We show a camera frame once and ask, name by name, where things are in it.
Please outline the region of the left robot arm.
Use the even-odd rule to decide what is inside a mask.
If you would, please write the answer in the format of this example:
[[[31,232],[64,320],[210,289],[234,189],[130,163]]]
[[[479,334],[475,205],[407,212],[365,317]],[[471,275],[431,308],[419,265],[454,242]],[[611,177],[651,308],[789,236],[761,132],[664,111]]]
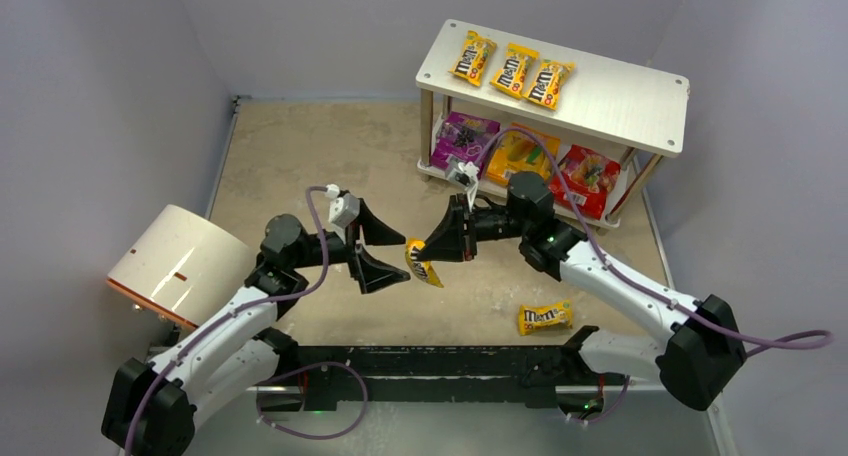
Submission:
[[[367,251],[402,245],[404,236],[349,192],[331,192],[330,200],[327,225],[308,233],[296,216],[275,216],[257,250],[181,207],[160,212],[107,282],[188,335],[118,368],[104,437],[128,455],[180,455],[202,424],[246,389],[295,374],[298,345],[275,325],[314,290],[303,269],[346,264],[364,294],[409,280]]]

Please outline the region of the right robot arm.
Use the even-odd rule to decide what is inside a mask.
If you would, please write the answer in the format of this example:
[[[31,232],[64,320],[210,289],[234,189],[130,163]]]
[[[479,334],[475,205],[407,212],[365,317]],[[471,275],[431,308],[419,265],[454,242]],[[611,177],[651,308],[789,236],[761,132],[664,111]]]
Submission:
[[[683,405],[705,411],[746,362],[741,341],[729,335],[738,325],[727,302],[677,292],[596,250],[587,233],[557,218],[554,194],[540,175],[514,174],[505,204],[484,207],[474,204],[479,182],[471,164],[448,178],[462,191],[414,261],[471,261],[478,243],[516,238],[534,270],[592,294],[646,333],[582,328],[564,346],[574,367],[659,382]]]

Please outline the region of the red candy bag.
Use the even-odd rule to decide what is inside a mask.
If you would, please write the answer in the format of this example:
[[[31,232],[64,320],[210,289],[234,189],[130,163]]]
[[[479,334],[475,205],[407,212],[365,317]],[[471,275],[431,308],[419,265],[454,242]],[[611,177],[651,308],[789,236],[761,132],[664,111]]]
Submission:
[[[620,164],[589,148],[572,145],[558,169],[580,212],[586,218],[600,219],[607,197],[617,184]]]

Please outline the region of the purple candy bag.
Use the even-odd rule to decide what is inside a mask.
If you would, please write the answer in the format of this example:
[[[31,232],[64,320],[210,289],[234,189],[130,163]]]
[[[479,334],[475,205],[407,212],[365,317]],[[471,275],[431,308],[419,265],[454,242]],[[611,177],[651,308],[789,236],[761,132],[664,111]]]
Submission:
[[[430,165],[444,170],[450,161],[471,162],[481,176],[482,166],[477,159],[499,131],[498,121],[452,111],[437,132]]]

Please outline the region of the yellow m&m bag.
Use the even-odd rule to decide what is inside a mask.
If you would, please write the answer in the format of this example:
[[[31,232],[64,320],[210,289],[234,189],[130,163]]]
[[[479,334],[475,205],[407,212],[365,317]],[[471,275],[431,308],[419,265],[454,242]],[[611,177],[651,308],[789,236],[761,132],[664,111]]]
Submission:
[[[545,306],[521,305],[517,313],[517,327],[521,336],[549,328],[571,329],[573,320],[573,308],[568,299]]]
[[[468,30],[461,53],[448,72],[475,87],[480,87],[488,60],[496,49],[497,44],[493,40]]]
[[[419,253],[425,248],[425,242],[419,239],[409,239],[405,246],[405,261],[413,275],[421,282],[443,288],[444,285],[430,261],[419,259]]]
[[[545,109],[556,110],[562,86],[576,68],[574,62],[543,59],[523,98]]]
[[[509,43],[503,64],[495,72],[489,84],[494,89],[514,99],[521,99],[529,67],[538,58],[538,51],[516,43]]]

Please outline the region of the orange candy bag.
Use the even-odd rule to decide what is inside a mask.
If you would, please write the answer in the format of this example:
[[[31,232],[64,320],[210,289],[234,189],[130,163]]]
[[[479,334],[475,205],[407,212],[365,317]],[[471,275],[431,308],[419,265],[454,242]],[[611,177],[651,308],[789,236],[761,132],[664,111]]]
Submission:
[[[541,146],[518,129],[532,133],[553,157],[557,156],[560,140],[528,126],[513,123],[501,139],[486,167],[485,177],[499,186],[508,185],[511,176],[518,172],[533,172],[548,181],[552,163]]]

